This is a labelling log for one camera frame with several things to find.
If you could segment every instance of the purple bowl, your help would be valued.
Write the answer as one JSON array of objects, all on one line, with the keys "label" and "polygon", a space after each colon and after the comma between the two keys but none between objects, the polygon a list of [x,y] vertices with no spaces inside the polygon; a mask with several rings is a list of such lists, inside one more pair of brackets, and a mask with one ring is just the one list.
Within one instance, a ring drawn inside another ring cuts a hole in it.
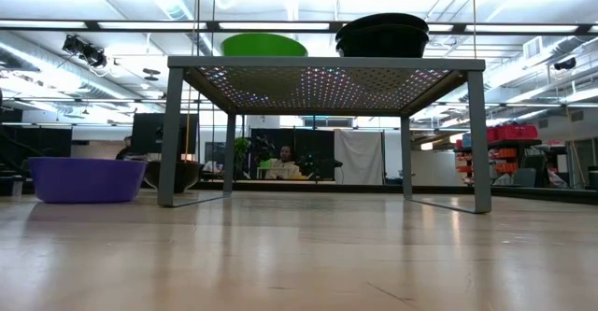
[{"label": "purple bowl", "polygon": [[39,200],[48,204],[130,202],[139,193],[145,162],[35,157],[28,160]]}]

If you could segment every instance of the computer monitor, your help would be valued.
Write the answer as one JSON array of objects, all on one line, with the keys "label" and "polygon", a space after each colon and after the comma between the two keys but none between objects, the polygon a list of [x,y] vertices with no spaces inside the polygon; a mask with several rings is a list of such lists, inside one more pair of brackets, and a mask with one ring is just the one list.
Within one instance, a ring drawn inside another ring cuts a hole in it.
[{"label": "computer monitor", "polygon": [[[189,139],[187,148],[187,115],[181,114],[178,126],[178,155],[195,153],[198,115],[190,115]],[[133,118],[133,136],[131,138],[131,152],[133,153],[162,153],[164,138],[164,114],[135,114]]]}]

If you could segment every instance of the bowl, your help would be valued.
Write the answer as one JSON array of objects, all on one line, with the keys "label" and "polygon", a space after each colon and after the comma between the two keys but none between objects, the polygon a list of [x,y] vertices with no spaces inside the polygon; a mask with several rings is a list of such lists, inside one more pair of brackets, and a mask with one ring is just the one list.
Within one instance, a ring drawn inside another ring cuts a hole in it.
[{"label": "bowl", "polygon": [[430,27],[428,26],[428,23],[422,18],[412,16],[406,13],[378,13],[375,15],[359,18],[343,26],[336,33],[335,40],[336,42],[339,42],[340,40],[342,40],[343,37],[345,37],[345,35],[351,34],[355,31],[359,31],[372,26],[387,24],[406,25],[415,27],[417,29],[422,30],[426,34],[430,32]]},{"label": "bowl", "polygon": [[[160,185],[160,162],[149,162],[145,180],[148,185],[158,190]],[[175,193],[183,193],[199,180],[200,163],[177,162],[175,169]]]},{"label": "bowl", "polygon": [[430,37],[405,25],[366,27],[345,35],[336,44],[342,57],[421,58]]},{"label": "bowl", "polygon": [[145,162],[34,157],[28,160],[36,196],[48,204],[130,202],[139,193]]},{"label": "bowl", "polygon": [[221,43],[224,56],[307,56],[307,49],[298,41],[283,35],[241,34]]}]

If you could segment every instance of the red bin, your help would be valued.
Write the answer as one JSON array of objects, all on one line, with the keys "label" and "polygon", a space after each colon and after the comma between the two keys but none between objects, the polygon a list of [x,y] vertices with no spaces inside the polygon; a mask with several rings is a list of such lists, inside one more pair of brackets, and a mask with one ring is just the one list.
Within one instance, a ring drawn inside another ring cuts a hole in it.
[{"label": "red bin", "polygon": [[535,128],[535,125],[531,124],[510,124],[494,129],[496,140],[526,140],[536,139],[538,137],[538,130]]}]

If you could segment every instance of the metal table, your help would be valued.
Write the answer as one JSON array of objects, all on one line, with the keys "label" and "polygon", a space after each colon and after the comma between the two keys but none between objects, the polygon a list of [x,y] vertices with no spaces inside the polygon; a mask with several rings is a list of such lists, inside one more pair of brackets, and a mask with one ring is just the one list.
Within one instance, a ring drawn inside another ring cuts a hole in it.
[{"label": "metal table", "polygon": [[[403,179],[403,191],[405,199],[427,205],[491,211],[482,60],[174,56],[168,67],[159,205],[177,206],[173,189],[183,80],[228,114],[224,170],[233,170],[236,115],[389,116],[401,117],[404,175],[411,174],[409,117],[467,82],[474,207],[418,201],[410,177]],[[233,173],[225,172],[222,196],[232,190]]]}]

